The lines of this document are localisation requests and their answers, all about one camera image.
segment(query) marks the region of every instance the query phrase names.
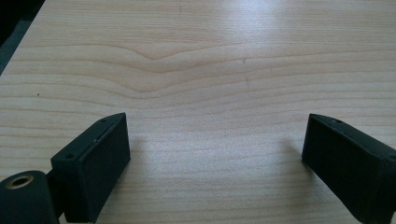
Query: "table surface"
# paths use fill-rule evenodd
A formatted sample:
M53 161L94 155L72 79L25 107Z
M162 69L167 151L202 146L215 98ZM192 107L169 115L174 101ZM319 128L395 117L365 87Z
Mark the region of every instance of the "table surface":
M301 163L306 123L327 115L396 147L395 11L47 0L0 77L0 177L48 172L126 112L132 160L97 223L358 223Z

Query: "light wood surface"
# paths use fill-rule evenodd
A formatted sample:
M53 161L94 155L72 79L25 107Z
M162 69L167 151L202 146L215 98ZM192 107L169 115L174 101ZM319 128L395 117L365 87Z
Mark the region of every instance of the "light wood surface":
M97 223L358 223L301 163L309 113L396 147L396 2L47 0L0 77L0 177L126 112Z

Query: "wooden table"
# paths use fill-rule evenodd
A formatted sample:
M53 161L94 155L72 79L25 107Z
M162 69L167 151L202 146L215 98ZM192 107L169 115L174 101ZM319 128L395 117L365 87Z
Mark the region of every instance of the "wooden table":
M396 2L47 0L0 77L0 177L126 112L97 223L357 223L301 163L309 113L396 147Z

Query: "wood grain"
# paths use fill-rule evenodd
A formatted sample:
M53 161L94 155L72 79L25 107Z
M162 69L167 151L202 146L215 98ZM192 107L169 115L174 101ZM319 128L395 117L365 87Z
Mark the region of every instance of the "wood grain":
M98 223L358 223L301 164L306 122L396 147L395 11L47 0L0 77L0 177L125 111L133 159Z

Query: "black plastic part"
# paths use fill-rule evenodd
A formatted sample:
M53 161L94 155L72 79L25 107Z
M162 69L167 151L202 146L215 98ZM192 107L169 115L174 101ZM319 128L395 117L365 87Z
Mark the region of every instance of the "black plastic part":
M396 208L396 150L338 119L311 114L303 162L363 223L390 223Z
M0 223L95 222L131 159L124 113L95 122L51 159L45 175L27 171L0 183Z
M0 223L58 224L53 210L47 177L26 171L0 183Z
M125 114L96 121L51 159L69 222L95 222L131 159Z

